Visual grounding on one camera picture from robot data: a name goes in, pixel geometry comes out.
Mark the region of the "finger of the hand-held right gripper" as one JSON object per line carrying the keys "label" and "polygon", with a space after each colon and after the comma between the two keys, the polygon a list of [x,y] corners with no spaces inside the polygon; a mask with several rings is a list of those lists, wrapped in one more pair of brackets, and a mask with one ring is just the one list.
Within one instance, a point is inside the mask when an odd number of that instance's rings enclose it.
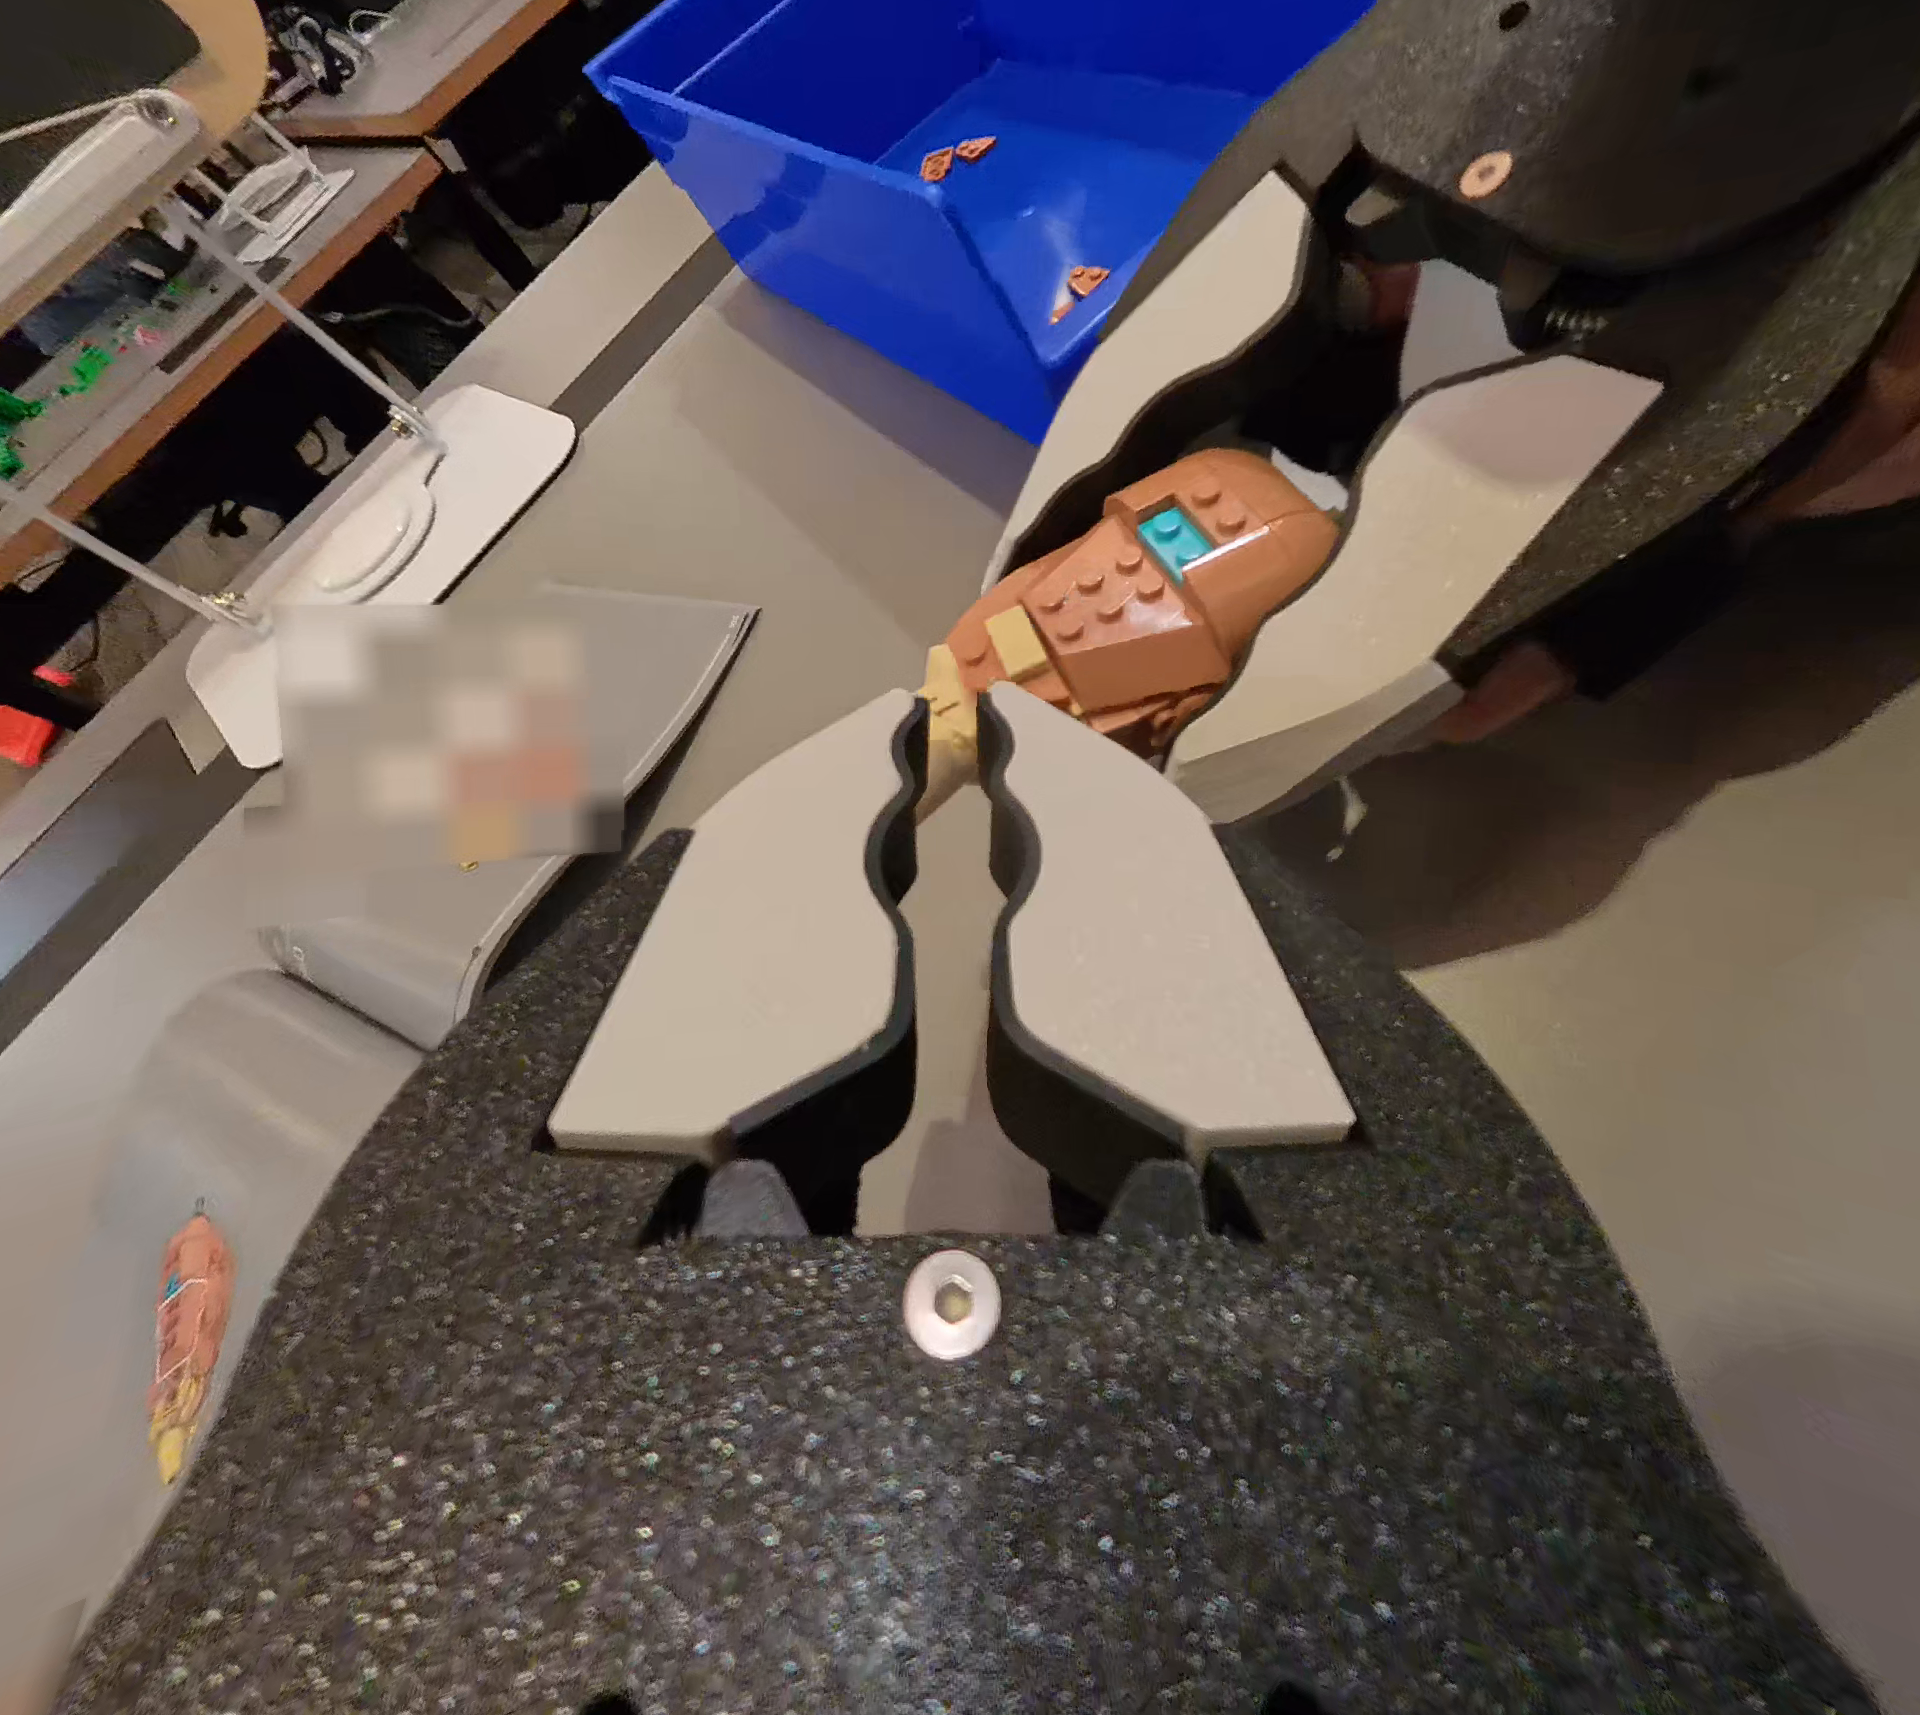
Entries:
{"label": "finger of the hand-held right gripper", "polygon": [[1312,226],[1305,198],[1266,172],[1154,287],[1127,287],[1044,433],[984,587],[1084,533],[1109,495],[1245,405],[1316,274]]}
{"label": "finger of the hand-held right gripper", "polygon": [[1422,391],[1362,461],[1325,569],[1259,627],[1166,777],[1237,821],[1397,747],[1460,693],[1440,653],[1662,395],[1580,357]]}

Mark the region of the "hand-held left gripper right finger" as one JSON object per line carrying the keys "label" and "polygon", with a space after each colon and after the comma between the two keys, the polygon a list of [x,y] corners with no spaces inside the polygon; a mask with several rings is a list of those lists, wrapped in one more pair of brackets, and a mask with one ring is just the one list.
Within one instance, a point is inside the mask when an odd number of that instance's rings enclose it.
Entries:
{"label": "hand-held left gripper right finger", "polygon": [[1210,817],[1011,683],[976,709],[988,1087],[1033,1157],[1335,1145],[1358,1119]]}

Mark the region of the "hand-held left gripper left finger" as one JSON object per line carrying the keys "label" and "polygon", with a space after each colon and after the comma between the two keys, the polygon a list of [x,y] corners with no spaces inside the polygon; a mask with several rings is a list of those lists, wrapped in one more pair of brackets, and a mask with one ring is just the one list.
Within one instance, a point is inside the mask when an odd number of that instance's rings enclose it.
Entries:
{"label": "hand-held left gripper left finger", "polygon": [[546,1119],[562,1151],[747,1151],[871,1073],[914,1075],[925,701],[893,689],[737,783]]}

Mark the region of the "brown brick model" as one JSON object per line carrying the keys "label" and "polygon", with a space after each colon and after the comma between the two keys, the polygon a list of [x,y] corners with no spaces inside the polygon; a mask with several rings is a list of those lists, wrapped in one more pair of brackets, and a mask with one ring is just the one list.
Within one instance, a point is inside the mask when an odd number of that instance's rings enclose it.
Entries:
{"label": "brown brick model", "polygon": [[1265,453],[1203,449],[1110,493],[1088,529],[1002,575],[928,649],[916,819],[980,779],[976,705],[1000,683],[1165,759],[1337,541],[1337,517]]}

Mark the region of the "large blue storage bin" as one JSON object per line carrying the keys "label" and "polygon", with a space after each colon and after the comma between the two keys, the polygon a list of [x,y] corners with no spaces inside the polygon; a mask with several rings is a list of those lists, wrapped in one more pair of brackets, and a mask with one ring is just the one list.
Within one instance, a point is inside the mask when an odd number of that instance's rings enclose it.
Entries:
{"label": "large blue storage bin", "polygon": [[588,76],[750,280],[1037,443],[1203,172],[1375,4],[667,0]]}

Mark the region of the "neighbouring wooden desk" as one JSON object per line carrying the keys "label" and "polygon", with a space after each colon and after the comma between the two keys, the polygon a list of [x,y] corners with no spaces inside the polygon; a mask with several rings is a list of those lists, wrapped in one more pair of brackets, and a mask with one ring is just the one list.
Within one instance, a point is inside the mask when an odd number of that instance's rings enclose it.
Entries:
{"label": "neighbouring wooden desk", "polygon": [[[418,395],[480,329],[417,256],[418,212],[436,202],[442,166],[405,144],[320,146],[314,164],[346,182],[259,276]],[[290,521],[388,417],[204,254],[146,297],[107,303],[63,347],[85,335],[113,335],[125,353],[96,391],[43,425],[37,465],[10,481],[45,489],[58,513],[133,555],[202,519],[246,541]]]}

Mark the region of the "green brick pieces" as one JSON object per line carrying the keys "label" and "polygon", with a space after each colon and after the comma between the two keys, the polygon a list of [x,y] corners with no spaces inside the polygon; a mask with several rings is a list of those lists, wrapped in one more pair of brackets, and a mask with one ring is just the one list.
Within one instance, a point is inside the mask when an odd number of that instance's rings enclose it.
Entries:
{"label": "green brick pieces", "polygon": [[123,351],[113,335],[85,335],[19,375],[17,385],[3,385],[3,479],[19,479],[37,465],[46,447],[43,425],[66,403],[96,391]]}

